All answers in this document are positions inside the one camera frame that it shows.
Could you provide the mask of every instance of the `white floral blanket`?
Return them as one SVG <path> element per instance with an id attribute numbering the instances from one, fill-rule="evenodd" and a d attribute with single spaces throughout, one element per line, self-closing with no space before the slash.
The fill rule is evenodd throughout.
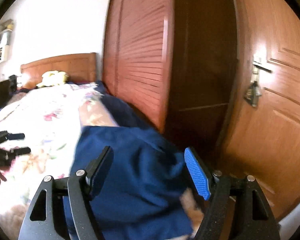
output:
<path id="1" fill-rule="evenodd" d="M 0 147 L 31 148 L 30 155 L 17 157 L 3 173 L 7 181 L 0 185 L 0 213 L 29 204 L 44 176 L 69 176 L 82 125 L 116 126 L 95 86 L 65 84 L 20 93 L 0 111 L 0 131 L 26 136 Z"/>

